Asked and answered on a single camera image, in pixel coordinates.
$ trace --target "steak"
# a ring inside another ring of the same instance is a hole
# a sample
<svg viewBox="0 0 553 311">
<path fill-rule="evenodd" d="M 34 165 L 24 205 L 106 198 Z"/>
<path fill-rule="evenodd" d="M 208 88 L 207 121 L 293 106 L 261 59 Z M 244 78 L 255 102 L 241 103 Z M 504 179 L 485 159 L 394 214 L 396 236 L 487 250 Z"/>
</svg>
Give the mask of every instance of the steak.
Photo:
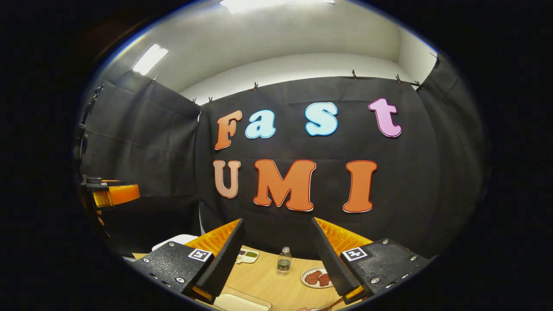
<svg viewBox="0 0 553 311">
<path fill-rule="evenodd" d="M 319 286 L 327 286 L 330 282 L 330 277 L 328 276 L 328 273 L 325 273 L 319 277 Z"/>
<path fill-rule="evenodd" d="M 309 285 L 315 285 L 317 284 L 317 281 L 319 280 L 319 276 L 322 274 L 321 271 L 317 270 L 313 273 L 309 273 L 306 277 L 305 277 L 305 281 L 307 282 L 307 284 Z"/>
</svg>

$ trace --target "fluorescent light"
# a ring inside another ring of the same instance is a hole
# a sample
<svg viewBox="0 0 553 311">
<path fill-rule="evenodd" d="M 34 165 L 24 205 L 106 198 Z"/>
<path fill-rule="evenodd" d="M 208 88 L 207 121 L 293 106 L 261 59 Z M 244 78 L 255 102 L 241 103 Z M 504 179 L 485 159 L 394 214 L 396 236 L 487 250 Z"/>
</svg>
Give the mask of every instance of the fluorescent light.
<svg viewBox="0 0 553 311">
<path fill-rule="evenodd" d="M 145 76 L 168 52 L 157 44 L 152 45 L 138 60 L 133 70 Z"/>
<path fill-rule="evenodd" d="M 232 14 L 242 12 L 249 9 L 256 9 L 260 7 L 269 7 L 275 4 L 281 4 L 286 2 L 320 2 L 320 3 L 332 3 L 334 0 L 223 0 L 220 4 L 227 7 Z"/>
</svg>

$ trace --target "table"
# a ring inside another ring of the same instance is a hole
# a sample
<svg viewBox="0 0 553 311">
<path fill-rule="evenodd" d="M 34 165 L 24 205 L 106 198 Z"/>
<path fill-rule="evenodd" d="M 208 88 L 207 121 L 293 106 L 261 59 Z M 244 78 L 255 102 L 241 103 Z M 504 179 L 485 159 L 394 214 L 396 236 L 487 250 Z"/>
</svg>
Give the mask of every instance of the table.
<svg viewBox="0 0 553 311">
<path fill-rule="evenodd" d="M 231 287 L 270 302 L 273 305 L 271 311 L 296 311 L 303 307 L 307 309 L 327 307 L 340 298 L 334 287 L 311 288 L 300 280 L 306 270 L 323 267 L 322 261 L 292 258 L 290 273 L 287 276 L 279 276 L 277 275 L 278 255 L 248 246 L 242 246 L 242 248 L 259 252 L 259 257 L 254 263 L 235 263 L 225 287 Z M 134 253 L 133 255 L 136 259 L 140 259 L 146 254 Z M 340 302 L 332 308 L 332 311 L 345 306 L 344 302 Z"/>
</svg>

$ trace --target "white wall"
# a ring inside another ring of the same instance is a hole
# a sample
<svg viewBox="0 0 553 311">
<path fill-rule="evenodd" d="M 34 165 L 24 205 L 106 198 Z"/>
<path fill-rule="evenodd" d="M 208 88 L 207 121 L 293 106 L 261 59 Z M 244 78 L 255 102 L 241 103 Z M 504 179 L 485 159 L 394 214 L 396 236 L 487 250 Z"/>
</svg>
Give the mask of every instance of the white wall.
<svg viewBox="0 0 553 311">
<path fill-rule="evenodd" d="M 406 70 L 389 60 L 353 54 L 298 54 L 256 61 L 224 71 L 192 85 L 180 94 L 188 99 L 197 98 L 196 103 L 203 105 L 209 102 L 208 97 L 216 100 L 252 89 L 254 82 L 261 87 L 313 77 L 352 76 L 352 70 L 355 70 L 357 76 L 395 79 L 395 75 L 399 74 L 402 80 L 413 81 Z"/>
<path fill-rule="evenodd" d="M 422 83 L 436 63 L 436 58 L 432 54 L 438 54 L 436 50 L 416 35 L 401 27 L 399 28 L 399 34 L 401 46 L 398 64 L 413 78 L 411 82 L 418 81 Z"/>
</svg>

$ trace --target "light blue letter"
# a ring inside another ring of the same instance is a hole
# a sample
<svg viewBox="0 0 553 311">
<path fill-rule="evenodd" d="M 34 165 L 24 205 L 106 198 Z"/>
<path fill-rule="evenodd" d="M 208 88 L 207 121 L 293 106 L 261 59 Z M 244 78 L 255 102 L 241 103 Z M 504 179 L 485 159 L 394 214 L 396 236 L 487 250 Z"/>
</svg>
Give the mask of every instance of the light blue letter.
<svg viewBox="0 0 553 311">
<path fill-rule="evenodd" d="M 305 129 L 311 136 L 326 136 L 334 133 L 338 127 L 335 115 L 338 108 L 331 102 L 316 102 L 305 109 L 305 117 L 311 121 L 305 125 Z"/>
<path fill-rule="evenodd" d="M 277 131 L 273 127 L 275 121 L 275 114 L 271 110 L 260 110 L 254 113 L 249 121 L 252 122 L 246 127 L 246 137 L 255 139 L 261 136 L 261 138 L 269 138 Z"/>
</svg>

